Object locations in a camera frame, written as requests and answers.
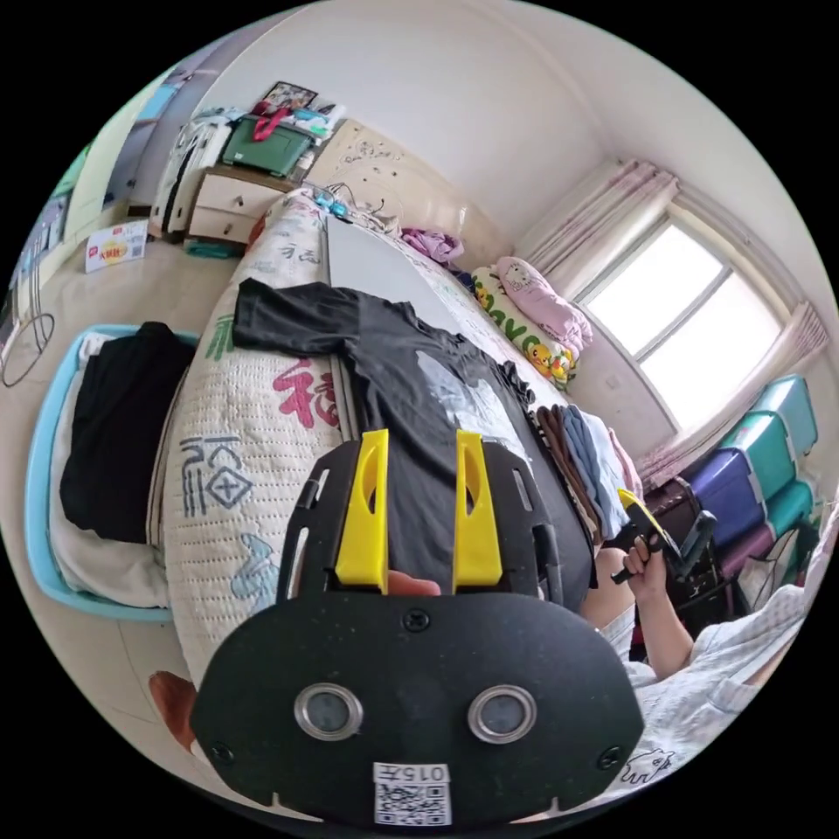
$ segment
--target purple storage box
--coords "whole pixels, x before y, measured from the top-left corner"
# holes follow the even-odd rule
[[[700,507],[717,519],[714,542],[721,548],[766,521],[766,505],[749,462],[737,449],[715,452],[685,475]]]
[[[737,577],[747,559],[762,559],[774,544],[772,528],[768,524],[761,524],[725,549],[719,558],[720,571],[725,579]]]

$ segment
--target pillow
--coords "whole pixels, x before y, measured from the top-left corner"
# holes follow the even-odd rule
[[[593,340],[592,326],[576,306],[560,297],[550,283],[524,260],[504,256],[498,261],[498,276],[510,299],[555,341],[576,357]]]
[[[509,340],[522,351],[537,371],[564,391],[573,378],[571,352],[548,337],[512,303],[504,291],[495,267],[478,268],[472,273],[475,297],[481,308],[496,322]]]

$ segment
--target dresser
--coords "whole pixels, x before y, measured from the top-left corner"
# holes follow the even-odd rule
[[[186,238],[244,248],[257,221],[297,184],[236,166],[204,170]]]

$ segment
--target plastic storage bin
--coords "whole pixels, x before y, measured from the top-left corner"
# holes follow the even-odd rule
[[[719,559],[720,571],[726,579],[733,579],[743,570],[747,559],[762,559],[774,544],[772,528],[768,524],[759,524],[725,549]]]
[[[743,454],[761,498],[771,498],[795,478],[797,457],[775,413],[748,413],[718,448]]]
[[[810,391],[802,376],[785,376],[772,382],[749,413],[770,413],[779,417],[795,458],[807,454],[819,439]]]
[[[788,530],[808,518],[815,504],[815,486],[803,476],[791,481],[779,493],[766,503],[766,520],[776,539],[780,539]]]
[[[278,126],[265,140],[255,142],[253,130],[259,117],[244,116],[227,142],[222,160],[237,166],[253,166],[285,177],[300,155],[312,144],[309,137]]]
[[[763,495],[742,452],[717,451],[685,478],[702,509],[717,518],[714,529],[717,547],[733,542],[766,521]]]
[[[38,588],[52,600],[63,603],[72,609],[101,618],[117,621],[151,621],[163,623],[172,620],[169,609],[142,609],[123,606],[104,597],[86,592],[75,592],[61,577],[49,537],[50,525],[50,466],[52,464],[52,443],[55,430],[64,407],[64,400],[70,389],[73,377],[79,370],[79,348],[88,332],[100,332],[103,335],[124,337],[134,335],[138,326],[100,325],[85,329],[67,351],[61,361],[52,384],[41,406],[35,433],[29,450],[29,463],[26,469],[24,489],[24,540],[29,566]],[[198,343],[198,336],[188,332],[176,332],[182,341]]]

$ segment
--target person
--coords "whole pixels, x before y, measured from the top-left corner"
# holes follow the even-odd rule
[[[839,489],[811,556],[803,586],[786,585],[757,612],[707,627],[694,641],[679,621],[666,591],[660,551],[636,539],[628,553],[601,549],[595,559],[598,588],[580,614],[613,645],[635,691],[644,733],[610,787],[574,810],[556,805],[525,821],[598,807],[672,774],[701,752],[737,718],[789,650],[822,582],[839,531]],[[611,574],[626,567],[625,585]],[[400,572],[388,572],[390,596],[436,596],[440,588]],[[629,645],[637,605],[648,661],[630,662]],[[163,722],[187,751],[196,750],[189,719],[195,686],[171,673],[156,673],[149,688]]]

